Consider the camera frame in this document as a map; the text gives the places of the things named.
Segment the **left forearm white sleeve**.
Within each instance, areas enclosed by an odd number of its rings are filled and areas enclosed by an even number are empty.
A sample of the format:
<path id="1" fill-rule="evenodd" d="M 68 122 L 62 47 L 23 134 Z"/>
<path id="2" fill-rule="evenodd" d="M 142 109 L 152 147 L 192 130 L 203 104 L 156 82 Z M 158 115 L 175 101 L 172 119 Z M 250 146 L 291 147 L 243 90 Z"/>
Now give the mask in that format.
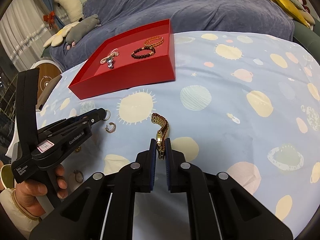
<path id="1" fill-rule="evenodd" d="M 15 189 L 5 189 L 1 192 L 1 205 L 6 215 L 25 239 L 29 239 L 31 231 L 39 224 L 39 217 L 31 215 L 18 204 Z"/>

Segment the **person's left hand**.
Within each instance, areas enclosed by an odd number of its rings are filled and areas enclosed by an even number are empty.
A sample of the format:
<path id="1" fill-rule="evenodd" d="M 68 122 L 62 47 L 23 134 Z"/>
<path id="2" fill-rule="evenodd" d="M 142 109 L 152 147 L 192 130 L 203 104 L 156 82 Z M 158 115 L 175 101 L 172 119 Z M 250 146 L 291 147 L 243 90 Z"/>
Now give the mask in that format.
<path id="1" fill-rule="evenodd" d="M 55 168 L 56 182 L 59 186 L 57 196 L 65 199 L 68 196 L 67 182 L 63 175 L 64 167 L 60 164 Z M 28 211 L 32 216 L 40 217 L 45 214 L 43 207 L 36 197 L 45 196 L 48 190 L 46 186 L 34 180 L 26 180 L 15 187 L 15 196 L 18 204 Z"/>

